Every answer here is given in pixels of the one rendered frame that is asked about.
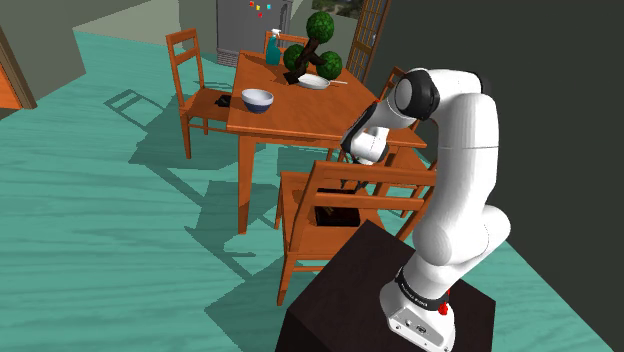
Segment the teal spray bottle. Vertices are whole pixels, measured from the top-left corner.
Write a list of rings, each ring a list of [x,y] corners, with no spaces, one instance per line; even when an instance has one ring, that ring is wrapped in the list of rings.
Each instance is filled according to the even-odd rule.
[[[281,50],[278,46],[280,29],[272,29],[266,37],[265,59],[268,65],[278,66],[281,59]]]

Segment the dark robot stand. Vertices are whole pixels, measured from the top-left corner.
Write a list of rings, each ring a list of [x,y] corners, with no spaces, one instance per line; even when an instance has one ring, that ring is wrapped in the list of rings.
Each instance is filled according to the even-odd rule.
[[[427,352],[402,337],[453,329],[436,352],[493,352],[496,303],[367,221],[288,307],[275,352]]]

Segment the window with greenery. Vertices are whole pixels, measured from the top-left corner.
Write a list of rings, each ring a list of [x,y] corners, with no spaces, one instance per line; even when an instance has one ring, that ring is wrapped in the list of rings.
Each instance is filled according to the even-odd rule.
[[[312,0],[314,10],[358,19],[365,0]]]

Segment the wooden chair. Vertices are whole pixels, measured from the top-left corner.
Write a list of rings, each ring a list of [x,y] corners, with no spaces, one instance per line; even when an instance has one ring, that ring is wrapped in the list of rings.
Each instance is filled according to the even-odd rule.
[[[340,193],[341,180],[351,190],[358,181],[417,186],[427,192],[420,198],[371,195],[365,188]],[[316,160],[308,173],[283,171],[277,202],[275,227],[283,232],[284,261],[277,304],[282,305],[294,272],[320,271],[320,266],[297,266],[299,260],[330,260],[353,236],[356,227],[318,226],[315,206],[356,208],[362,222],[378,226],[380,209],[409,211],[411,215],[396,234],[405,240],[422,219],[435,188],[434,170],[411,170]]]
[[[263,52],[266,52],[266,50],[268,48],[269,40],[272,37],[273,37],[273,31],[272,30],[269,30],[269,31],[267,31],[265,33]],[[287,50],[286,45],[288,43],[295,43],[295,44],[299,44],[299,45],[302,45],[303,47],[305,47],[307,45],[307,42],[308,42],[308,38],[307,37],[296,36],[296,35],[291,35],[291,34],[284,34],[282,32],[280,32],[276,36],[276,38],[277,38],[276,46],[279,48],[281,53],[284,53]]]
[[[399,67],[395,66],[393,67],[383,89],[382,92],[380,93],[380,99],[381,98],[385,98],[387,96],[386,93],[389,92],[389,90],[391,88],[394,88],[396,86],[396,81],[395,78],[398,81],[398,78],[400,76],[402,76],[403,74],[405,74],[405,71],[401,70]],[[414,122],[412,125],[409,126],[409,129],[414,132],[416,130],[416,128],[418,127],[420,122],[416,121]],[[330,148],[328,149],[327,152],[327,157],[326,157],[326,161],[331,161],[333,158],[333,153],[334,153],[334,149]],[[408,148],[408,147],[398,147],[398,149],[396,149],[396,153],[392,152],[391,157],[388,157],[388,159],[386,159],[386,161],[390,161],[392,167],[399,167],[399,168],[406,168],[406,169],[430,169],[431,166],[426,166],[421,158],[419,157],[419,154],[413,149],[413,148]],[[339,157],[337,159],[337,161],[343,161],[345,159],[345,153],[344,152],[340,152]],[[382,186],[380,186],[380,190],[383,191],[382,195],[386,195],[388,189],[389,189],[389,185],[388,184],[384,184]],[[411,198],[420,198],[421,193],[423,192],[423,189],[420,189],[420,191],[418,190],[419,188],[417,186],[396,186],[396,187],[400,187],[400,188],[412,188],[412,194],[411,194]],[[406,217],[406,215],[408,214],[408,211],[402,211],[400,217],[404,218]]]
[[[227,123],[229,108],[220,107],[216,104],[216,101],[221,96],[225,95],[225,92],[205,86],[202,57],[196,29],[191,28],[167,34],[165,40],[178,102],[185,155],[187,159],[190,159],[192,157],[190,129],[201,129],[205,135],[207,135],[209,131],[226,133],[225,128],[210,127],[209,121],[214,120]],[[182,53],[176,54],[174,46],[187,40],[191,40],[193,46]],[[185,98],[182,91],[178,66],[188,60],[194,60],[196,62],[199,89],[190,97]]]

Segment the white and blue bowl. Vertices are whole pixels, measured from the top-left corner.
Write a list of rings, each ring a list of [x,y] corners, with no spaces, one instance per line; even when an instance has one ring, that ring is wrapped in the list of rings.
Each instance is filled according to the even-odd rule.
[[[241,98],[247,110],[256,114],[266,112],[274,101],[273,94],[262,89],[245,89]]]

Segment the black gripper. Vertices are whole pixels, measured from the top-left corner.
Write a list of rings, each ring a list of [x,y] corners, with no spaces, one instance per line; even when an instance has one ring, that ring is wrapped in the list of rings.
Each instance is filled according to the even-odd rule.
[[[365,159],[362,159],[362,158],[359,158],[359,157],[352,158],[352,162],[354,164],[361,164],[361,165],[367,165],[367,166],[370,166],[370,165],[374,164],[374,162],[372,162],[372,161],[365,160]],[[343,189],[343,190],[345,189],[346,183],[347,183],[347,180],[344,180],[344,179],[341,180],[341,189]],[[365,188],[368,185],[368,183],[369,183],[368,181],[361,181],[361,182],[359,182],[358,183],[358,190]]]

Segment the wooden dining table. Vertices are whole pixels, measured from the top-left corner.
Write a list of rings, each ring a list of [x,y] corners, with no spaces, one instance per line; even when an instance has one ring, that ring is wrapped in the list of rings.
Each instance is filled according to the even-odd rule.
[[[344,70],[338,85],[312,90],[290,85],[286,68],[265,62],[261,53],[239,53],[226,130],[238,136],[237,228],[244,234],[252,187],[255,147],[258,143],[337,148],[343,133],[375,100],[353,74]],[[271,93],[274,101],[261,114],[250,112],[242,101],[245,89]]]

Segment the green bonsai plant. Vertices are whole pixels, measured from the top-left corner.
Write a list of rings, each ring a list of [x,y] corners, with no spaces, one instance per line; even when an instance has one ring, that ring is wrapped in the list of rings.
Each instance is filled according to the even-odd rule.
[[[309,65],[316,67],[317,74],[327,80],[335,80],[343,69],[342,58],[333,51],[322,54],[316,52],[320,44],[328,42],[334,35],[334,20],[326,12],[312,14],[306,23],[308,41],[305,46],[293,44],[283,54],[283,62],[287,68],[284,78],[288,84],[296,84]]]

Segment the grey refrigerator with magnets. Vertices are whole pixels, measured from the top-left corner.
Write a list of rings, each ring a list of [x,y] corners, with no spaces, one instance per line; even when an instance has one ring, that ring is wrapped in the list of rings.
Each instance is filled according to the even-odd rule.
[[[236,67],[241,50],[262,53],[266,32],[289,32],[293,0],[216,0],[217,63]]]

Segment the black box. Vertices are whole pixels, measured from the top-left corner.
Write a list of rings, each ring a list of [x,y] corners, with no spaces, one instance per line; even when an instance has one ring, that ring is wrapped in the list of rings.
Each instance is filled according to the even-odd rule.
[[[359,210],[356,208],[315,206],[315,219],[318,226],[359,227]]]

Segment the orange door with frame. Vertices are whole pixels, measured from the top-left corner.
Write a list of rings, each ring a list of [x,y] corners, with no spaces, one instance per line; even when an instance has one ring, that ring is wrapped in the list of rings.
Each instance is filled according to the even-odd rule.
[[[0,108],[31,110],[36,107],[34,95],[0,27]]]

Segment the brown door with glass panes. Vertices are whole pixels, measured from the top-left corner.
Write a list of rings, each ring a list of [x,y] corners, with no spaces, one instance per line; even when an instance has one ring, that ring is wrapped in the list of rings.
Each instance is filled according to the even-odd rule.
[[[365,83],[370,71],[392,0],[363,0],[360,16],[354,32],[346,69],[361,83]]]

